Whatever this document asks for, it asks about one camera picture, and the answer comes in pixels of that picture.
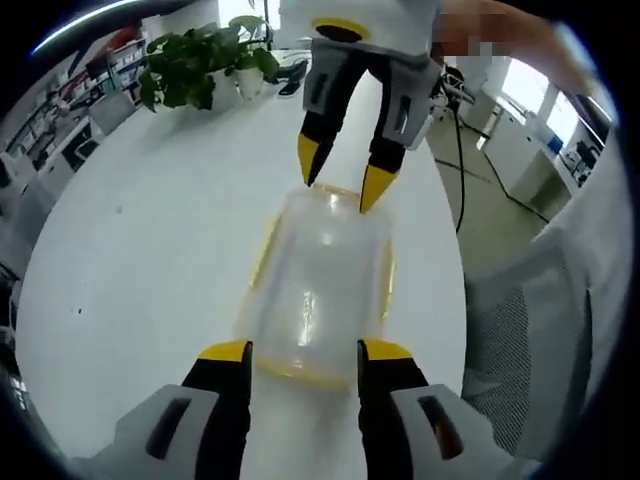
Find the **shelf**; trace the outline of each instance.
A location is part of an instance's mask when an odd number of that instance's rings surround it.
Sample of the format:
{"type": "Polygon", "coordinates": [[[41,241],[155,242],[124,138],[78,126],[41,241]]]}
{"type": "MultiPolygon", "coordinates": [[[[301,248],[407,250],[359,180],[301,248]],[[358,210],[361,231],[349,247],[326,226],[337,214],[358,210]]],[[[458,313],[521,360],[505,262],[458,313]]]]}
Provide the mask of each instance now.
{"type": "Polygon", "coordinates": [[[112,53],[113,55],[115,55],[115,54],[120,53],[120,52],[122,52],[122,51],[124,51],[124,50],[127,50],[128,48],[135,47],[136,45],[140,45],[141,43],[144,43],[144,42],[145,42],[145,39],[144,39],[144,38],[140,38],[140,39],[135,40],[135,41],[133,41],[133,42],[129,42],[129,43],[127,43],[124,47],[120,47],[120,48],[118,48],[118,49],[114,50],[114,51],[113,51],[113,52],[111,52],[111,53],[112,53]]]}

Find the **clear plastic box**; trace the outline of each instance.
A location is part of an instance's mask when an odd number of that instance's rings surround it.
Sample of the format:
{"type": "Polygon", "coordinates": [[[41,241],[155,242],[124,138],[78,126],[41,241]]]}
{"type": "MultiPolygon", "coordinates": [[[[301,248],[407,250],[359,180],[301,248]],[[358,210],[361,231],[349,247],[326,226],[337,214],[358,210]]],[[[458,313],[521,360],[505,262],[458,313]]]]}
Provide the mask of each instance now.
{"type": "Polygon", "coordinates": [[[329,186],[287,196],[236,324],[254,342],[254,368],[356,384],[357,342],[382,335],[393,277],[389,219],[358,205],[358,194],[329,186]]]}

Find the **black wire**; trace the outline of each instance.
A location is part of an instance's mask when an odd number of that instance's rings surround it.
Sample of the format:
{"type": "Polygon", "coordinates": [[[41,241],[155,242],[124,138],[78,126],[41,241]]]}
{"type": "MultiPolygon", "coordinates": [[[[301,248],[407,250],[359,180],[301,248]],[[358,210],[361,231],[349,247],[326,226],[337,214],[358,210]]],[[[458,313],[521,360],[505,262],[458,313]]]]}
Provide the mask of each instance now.
{"type": "Polygon", "coordinates": [[[460,226],[462,225],[462,219],[464,218],[464,206],[467,201],[466,196],[466,186],[464,183],[464,155],[462,154],[462,140],[460,139],[460,122],[458,120],[458,109],[460,107],[460,100],[455,98],[452,99],[447,92],[447,89],[442,85],[442,90],[444,91],[445,96],[449,100],[449,108],[453,112],[453,121],[456,125],[456,140],[458,142],[458,157],[460,158],[460,191],[461,191],[461,205],[460,205],[460,215],[458,216],[458,223],[456,224],[456,233],[460,231],[460,226]]]}
{"type": "Polygon", "coordinates": [[[464,155],[462,155],[462,140],[460,139],[460,122],[458,120],[458,109],[453,110],[453,119],[456,123],[456,137],[458,140],[458,155],[460,157],[460,190],[462,192],[462,205],[460,206],[460,216],[456,225],[456,233],[460,231],[462,219],[464,218],[464,204],[466,203],[466,187],[464,184],[464,155]]]}

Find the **white tabletop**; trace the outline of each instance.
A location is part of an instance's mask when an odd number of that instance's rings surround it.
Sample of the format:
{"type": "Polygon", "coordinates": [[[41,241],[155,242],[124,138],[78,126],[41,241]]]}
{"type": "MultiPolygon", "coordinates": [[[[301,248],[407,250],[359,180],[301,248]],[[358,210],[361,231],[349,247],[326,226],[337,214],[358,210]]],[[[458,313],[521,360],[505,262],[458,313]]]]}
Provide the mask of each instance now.
{"type": "MultiPolygon", "coordinates": [[[[319,181],[360,189],[380,99],[367,76],[319,181]]],[[[218,119],[138,111],[64,191],[25,278],[17,357],[67,455],[104,448],[119,418],[180,384],[204,348],[231,339],[267,226],[302,185],[301,101],[257,100],[218,119]]],[[[463,271],[426,142],[381,202],[397,264],[385,337],[412,351],[430,383],[459,393],[463,271]]],[[[357,418],[348,423],[357,432],[357,418]]],[[[359,453],[354,468],[363,461],[359,453]]]]}

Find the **white desk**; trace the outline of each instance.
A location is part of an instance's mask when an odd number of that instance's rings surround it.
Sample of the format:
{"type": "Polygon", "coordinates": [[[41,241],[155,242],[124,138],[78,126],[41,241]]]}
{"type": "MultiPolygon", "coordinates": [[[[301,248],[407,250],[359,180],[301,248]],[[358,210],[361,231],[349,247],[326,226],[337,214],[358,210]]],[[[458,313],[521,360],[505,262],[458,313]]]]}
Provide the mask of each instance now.
{"type": "Polygon", "coordinates": [[[551,218],[578,190],[562,163],[506,108],[498,117],[484,151],[507,194],[551,218]]]}
{"type": "Polygon", "coordinates": [[[37,173],[38,181],[40,181],[45,190],[49,192],[54,199],[60,197],[75,174],[62,152],[89,123],[89,117],[83,117],[62,141],[56,145],[56,148],[51,152],[51,155],[47,157],[47,161],[37,173]]]}
{"type": "MultiPolygon", "coordinates": [[[[301,99],[256,101],[219,119],[209,112],[138,111],[64,191],[29,265],[17,336],[25,382],[63,452],[96,453],[112,440],[119,418],[161,386],[179,384],[204,348],[231,339],[266,227],[286,193],[302,184],[301,99]]],[[[379,85],[367,76],[319,181],[360,189],[380,99],[379,85]]],[[[463,271],[426,142],[407,155],[382,201],[394,220],[397,263],[385,336],[412,351],[430,383],[460,392],[463,271]]],[[[268,406],[279,413],[254,410],[250,446],[261,426],[276,429],[268,439],[277,436],[278,418],[312,422],[320,415],[309,411],[305,394],[294,399],[283,391],[261,397],[285,399],[268,406]]],[[[355,453],[341,471],[358,469],[356,477],[365,478],[354,401],[344,417],[350,433],[340,438],[355,453]]],[[[305,434],[316,428],[306,426],[305,434]]],[[[282,442],[265,441],[290,451],[282,442]]],[[[258,463],[254,450],[245,455],[247,465],[258,463]]]]}

